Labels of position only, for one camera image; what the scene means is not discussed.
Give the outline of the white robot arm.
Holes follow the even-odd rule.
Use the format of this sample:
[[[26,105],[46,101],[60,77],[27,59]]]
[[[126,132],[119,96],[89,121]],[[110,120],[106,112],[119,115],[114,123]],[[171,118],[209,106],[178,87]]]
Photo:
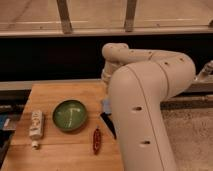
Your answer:
[[[102,55],[124,171],[177,171],[160,103],[189,88],[194,62],[184,53],[125,43],[105,44]]]

